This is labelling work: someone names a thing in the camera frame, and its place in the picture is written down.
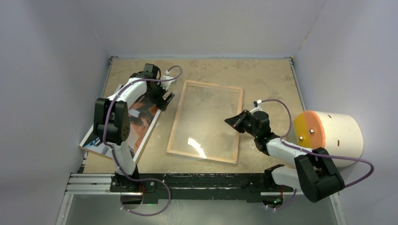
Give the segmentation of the glossy photo print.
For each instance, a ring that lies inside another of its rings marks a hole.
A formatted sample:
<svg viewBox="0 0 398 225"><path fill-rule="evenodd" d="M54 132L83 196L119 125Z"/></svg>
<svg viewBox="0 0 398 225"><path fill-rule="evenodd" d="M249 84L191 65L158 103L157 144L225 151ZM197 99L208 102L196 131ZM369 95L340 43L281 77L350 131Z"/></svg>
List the glossy photo print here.
<svg viewBox="0 0 398 225"><path fill-rule="evenodd" d="M157 112L158 108L145 96L140 96L135 103L129 107L130 134L127 139L127 144L132 157L137 154ZM90 127L79 146L87 152L112 159L110 148L104 145L100 138L94 135L93 127Z"/></svg>

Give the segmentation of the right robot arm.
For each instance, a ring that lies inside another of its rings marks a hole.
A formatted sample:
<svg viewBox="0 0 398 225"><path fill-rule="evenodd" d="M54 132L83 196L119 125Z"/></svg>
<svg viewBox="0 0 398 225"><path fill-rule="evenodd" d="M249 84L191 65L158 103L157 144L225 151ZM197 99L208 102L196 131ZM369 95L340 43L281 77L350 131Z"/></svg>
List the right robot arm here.
<svg viewBox="0 0 398 225"><path fill-rule="evenodd" d="M263 184L270 191L288 186L303 192L316 203L345 188L345 182L328 151L322 147L309 149L286 142L272 132L269 115L263 111L242 111L224 120L239 133L248 133L254 138L256 148L263 154L281 158L293 165L270 167L264 172Z"/></svg>

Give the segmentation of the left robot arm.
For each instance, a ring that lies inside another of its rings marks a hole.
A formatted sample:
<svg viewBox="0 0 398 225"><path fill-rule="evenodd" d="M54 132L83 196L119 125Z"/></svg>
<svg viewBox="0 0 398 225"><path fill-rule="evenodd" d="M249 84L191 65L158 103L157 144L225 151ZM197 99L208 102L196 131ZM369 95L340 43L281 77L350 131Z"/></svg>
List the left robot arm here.
<svg viewBox="0 0 398 225"><path fill-rule="evenodd" d="M129 192L136 191L141 181L135 175L137 165L127 144L131 128L130 106L144 97L157 109L165 111L175 95L164 95L172 82L178 79L171 75L172 69L174 66L161 73L159 67L146 63L144 69L133 73L115 94L95 101L93 133L110 148L115 172L124 176L122 186Z"/></svg>

